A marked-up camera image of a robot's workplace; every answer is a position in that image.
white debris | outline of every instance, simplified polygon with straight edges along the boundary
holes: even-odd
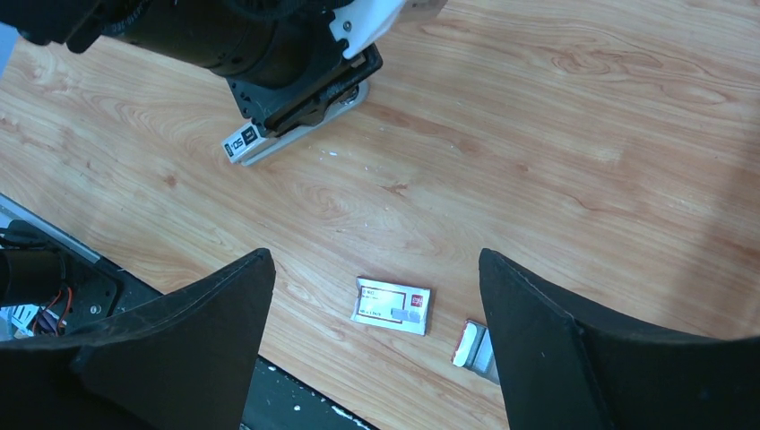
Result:
[[[364,423],[361,422],[360,419],[354,418],[353,415],[347,413],[345,410],[338,408],[337,406],[333,406],[332,410],[335,411],[336,414],[340,415],[341,417],[344,417],[346,419],[350,419],[354,423],[356,423],[357,427],[364,428],[365,430],[369,430],[369,427],[365,426]]]

small box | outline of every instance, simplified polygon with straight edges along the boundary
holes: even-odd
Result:
[[[430,289],[357,278],[358,297],[351,320],[425,336]]]
[[[473,320],[464,322],[462,336],[452,355],[452,363],[499,384],[497,362],[494,357],[494,347],[491,344],[491,333],[488,327]]]

sticker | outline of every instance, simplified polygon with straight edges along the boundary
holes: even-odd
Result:
[[[423,298],[419,294],[414,294],[411,296],[411,305],[414,307],[422,307],[422,304],[425,303],[425,298]]]
[[[258,151],[256,148],[267,140],[259,135],[255,125],[248,123],[237,129],[221,146],[227,152],[229,160],[236,163],[250,151]]]

white label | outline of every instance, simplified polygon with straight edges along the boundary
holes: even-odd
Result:
[[[244,154],[259,151],[261,144],[268,139],[259,135],[255,125],[246,124],[237,129],[230,137],[221,143],[230,161],[237,163]]]
[[[393,318],[393,309],[403,309],[406,294],[387,289],[362,287],[358,312],[369,318],[378,318],[391,323],[402,323]]]

red and white package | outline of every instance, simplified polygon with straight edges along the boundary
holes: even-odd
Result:
[[[351,320],[425,336],[430,289],[357,278],[358,297]]]

